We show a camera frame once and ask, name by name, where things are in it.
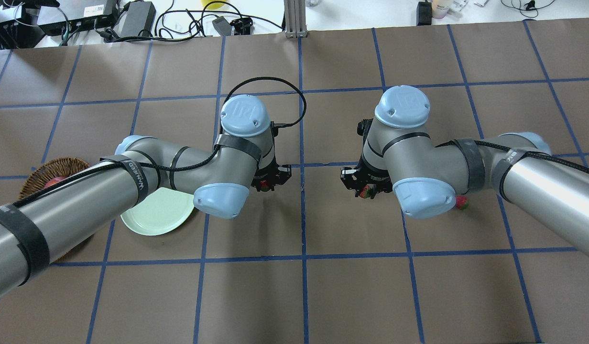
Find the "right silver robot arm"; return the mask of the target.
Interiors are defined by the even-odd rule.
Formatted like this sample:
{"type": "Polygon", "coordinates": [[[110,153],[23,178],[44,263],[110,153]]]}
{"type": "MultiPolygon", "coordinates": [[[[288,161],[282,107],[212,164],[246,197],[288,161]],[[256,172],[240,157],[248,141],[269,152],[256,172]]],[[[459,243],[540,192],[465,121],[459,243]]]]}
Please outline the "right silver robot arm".
{"type": "Polygon", "coordinates": [[[340,180],[357,197],[393,193],[404,215],[431,218],[457,197],[493,190],[589,257],[589,168],[552,155],[525,131],[434,145],[425,124],[431,104],[421,89],[393,86],[374,117],[358,124],[362,153],[340,180]]]}

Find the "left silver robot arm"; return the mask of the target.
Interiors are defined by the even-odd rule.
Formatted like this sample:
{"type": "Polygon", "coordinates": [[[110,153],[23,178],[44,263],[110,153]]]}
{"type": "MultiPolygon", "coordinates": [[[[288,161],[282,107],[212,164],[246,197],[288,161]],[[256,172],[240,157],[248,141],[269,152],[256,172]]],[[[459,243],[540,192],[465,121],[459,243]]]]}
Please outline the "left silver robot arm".
{"type": "Polygon", "coordinates": [[[259,98],[227,97],[219,119],[211,152],[132,135],[97,165],[0,205],[0,298],[157,189],[191,194],[203,213],[235,218],[251,189],[273,190],[292,176],[276,161],[275,127],[259,98]]]}

